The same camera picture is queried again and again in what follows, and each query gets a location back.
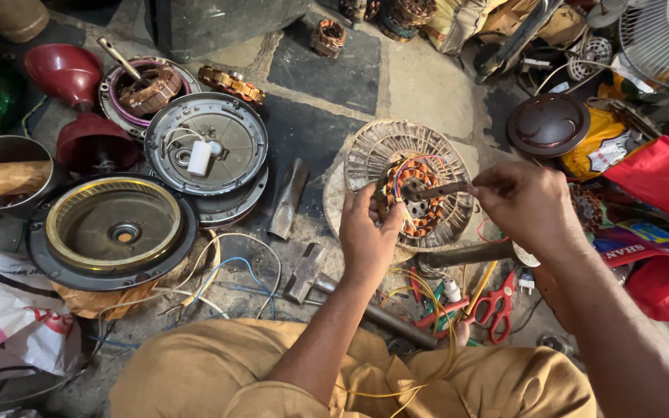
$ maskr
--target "yellow bag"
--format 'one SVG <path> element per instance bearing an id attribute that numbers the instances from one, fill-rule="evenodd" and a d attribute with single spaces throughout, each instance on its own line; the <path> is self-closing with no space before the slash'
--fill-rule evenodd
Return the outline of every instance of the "yellow bag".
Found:
<path id="1" fill-rule="evenodd" d="M 638 132 L 626 128 L 609 111 L 587 106 L 590 130 L 578 147 L 562 155 L 567 170 L 579 180 L 589 180 L 642 149 L 635 139 Z"/>

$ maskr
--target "fan guard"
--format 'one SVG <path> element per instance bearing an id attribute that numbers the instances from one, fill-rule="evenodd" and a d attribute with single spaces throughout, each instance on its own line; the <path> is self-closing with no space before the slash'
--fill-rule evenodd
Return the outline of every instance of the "fan guard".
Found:
<path id="1" fill-rule="evenodd" d="M 632 0 L 619 29 L 623 52 L 634 68 L 669 87 L 669 0 Z"/>

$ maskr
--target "hammer handle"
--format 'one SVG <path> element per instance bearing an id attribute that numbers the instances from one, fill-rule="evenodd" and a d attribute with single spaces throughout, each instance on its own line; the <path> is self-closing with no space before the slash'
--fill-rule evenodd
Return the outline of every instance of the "hammer handle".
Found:
<path id="1" fill-rule="evenodd" d="M 319 274 L 313 284 L 313 288 L 329 295 L 337 287 L 337 281 L 325 274 Z M 399 318 L 391 312 L 379 307 L 374 303 L 368 303 L 365 316 L 380 325 L 385 330 L 404 337 L 415 347 L 421 349 L 434 349 L 438 339 L 421 331 L 406 320 Z"/>

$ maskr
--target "red scissors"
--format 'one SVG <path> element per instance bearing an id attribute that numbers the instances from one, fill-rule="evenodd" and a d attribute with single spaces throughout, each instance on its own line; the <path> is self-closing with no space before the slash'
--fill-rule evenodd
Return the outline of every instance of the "red scissors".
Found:
<path id="1" fill-rule="evenodd" d="M 503 342 L 510 334 L 510 314 L 513 313 L 513 293 L 515 293 L 515 271 L 511 271 L 507 275 L 505 282 L 502 283 L 502 287 L 499 290 L 492 290 L 487 293 L 486 296 L 479 298 L 471 311 L 471 315 L 469 315 L 467 322 L 471 323 L 476 320 L 479 324 L 484 325 L 489 317 L 494 314 L 492 325 L 489 327 L 489 340 L 494 344 Z M 497 303 L 499 303 L 500 300 L 502 300 L 502 307 L 497 310 Z M 487 302 L 489 306 L 487 306 L 487 310 L 484 311 L 484 315 L 481 318 L 476 319 L 476 309 L 482 302 Z M 505 322 L 505 331 L 502 332 L 501 336 L 495 337 L 494 331 L 502 321 Z"/>

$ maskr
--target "yellow stick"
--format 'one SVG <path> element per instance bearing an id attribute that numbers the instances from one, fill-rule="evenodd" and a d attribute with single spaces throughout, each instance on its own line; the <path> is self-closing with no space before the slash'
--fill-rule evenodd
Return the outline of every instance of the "yellow stick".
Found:
<path id="1" fill-rule="evenodd" d="M 474 305 L 476 305 L 476 301 L 478 300 L 478 297 L 481 296 L 481 292 L 484 290 L 484 287 L 487 285 L 487 282 L 489 281 L 489 276 L 492 275 L 492 271 L 494 271 L 495 267 L 497 267 L 497 262 L 492 261 L 492 263 L 489 264 L 489 268 L 487 269 L 487 272 L 484 273 L 484 276 L 481 278 L 481 281 L 478 282 L 478 286 L 476 287 L 476 291 L 474 291 L 474 294 L 471 297 L 471 303 L 469 303 L 469 307 L 466 310 L 466 312 L 469 312 L 469 315 L 471 315 L 471 311 L 473 310 Z"/>

